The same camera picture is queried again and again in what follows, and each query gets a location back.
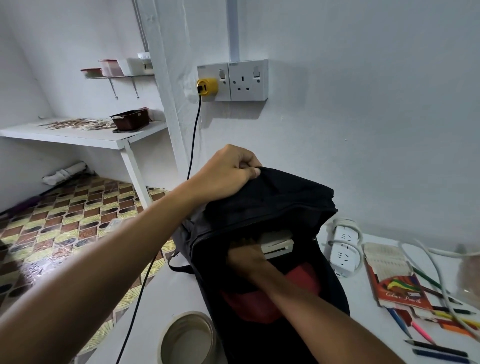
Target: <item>floor tile pattern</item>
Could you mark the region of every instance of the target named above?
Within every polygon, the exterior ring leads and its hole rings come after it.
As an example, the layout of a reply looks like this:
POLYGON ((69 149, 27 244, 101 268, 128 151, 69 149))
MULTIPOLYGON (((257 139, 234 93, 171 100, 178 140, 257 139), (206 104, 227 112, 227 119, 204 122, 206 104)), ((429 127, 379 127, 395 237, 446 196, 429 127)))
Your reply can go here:
MULTIPOLYGON (((154 201, 168 193, 161 188, 148 190, 154 201)), ((132 218, 142 211, 130 183, 83 176, 50 191, 20 215, 0 221, 0 315, 41 276, 105 236, 114 218, 132 218)), ((174 250, 170 240, 158 253, 147 283, 174 250)), ((121 319, 138 297, 147 268, 72 363, 86 363, 121 319)))

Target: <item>person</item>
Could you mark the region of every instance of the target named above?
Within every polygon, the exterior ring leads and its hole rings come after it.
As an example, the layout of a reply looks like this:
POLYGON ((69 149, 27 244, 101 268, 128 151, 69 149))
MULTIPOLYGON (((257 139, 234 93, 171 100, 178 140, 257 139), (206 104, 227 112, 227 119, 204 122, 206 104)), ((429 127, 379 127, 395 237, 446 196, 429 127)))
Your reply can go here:
MULTIPOLYGON (((2 364, 69 363, 180 223, 238 192, 261 166, 251 151, 224 147, 190 180, 42 277, 0 318, 2 364)), ((227 261, 270 297, 319 362, 402 363, 353 319, 286 280, 258 246, 230 249, 227 261)))

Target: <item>yellow plug adapter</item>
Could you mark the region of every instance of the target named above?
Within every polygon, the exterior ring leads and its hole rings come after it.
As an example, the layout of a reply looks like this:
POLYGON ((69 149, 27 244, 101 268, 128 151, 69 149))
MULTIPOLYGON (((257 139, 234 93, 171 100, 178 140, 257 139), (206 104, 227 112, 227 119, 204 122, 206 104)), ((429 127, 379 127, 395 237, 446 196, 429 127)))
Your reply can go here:
POLYGON ((202 78, 197 81, 200 96, 215 96, 218 93, 218 81, 215 78, 202 78))

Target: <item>white switch plate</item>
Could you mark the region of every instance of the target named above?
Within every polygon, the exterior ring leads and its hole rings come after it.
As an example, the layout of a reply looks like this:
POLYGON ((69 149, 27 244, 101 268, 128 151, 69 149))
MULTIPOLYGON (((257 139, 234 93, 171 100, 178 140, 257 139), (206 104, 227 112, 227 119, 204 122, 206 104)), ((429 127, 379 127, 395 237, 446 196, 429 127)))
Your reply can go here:
POLYGON ((215 96, 203 96, 202 101, 231 101, 228 63, 207 64, 198 66, 198 79, 215 78, 218 81, 218 93, 215 96))
POLYGON ((268 99, 268 60, 231 62, 231 101, 265 101, 268 99))

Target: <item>backpack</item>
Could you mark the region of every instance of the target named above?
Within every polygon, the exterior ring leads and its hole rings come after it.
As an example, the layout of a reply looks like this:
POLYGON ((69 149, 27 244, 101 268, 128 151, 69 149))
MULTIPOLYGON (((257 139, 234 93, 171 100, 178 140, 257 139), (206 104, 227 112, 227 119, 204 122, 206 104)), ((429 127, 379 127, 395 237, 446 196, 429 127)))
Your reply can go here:
POLYGON ((337 212, 333 194, 321 184, 261 168, 237 194, 201 207, 173 234, 173 256, 181 252, 190 265, 170 267, 196 276, 230 364, 317 362, 266 295, 227 266, 231 241, 291 231, 293 251, 270 263, 349 315, 345 292, 316 239, 337 212))

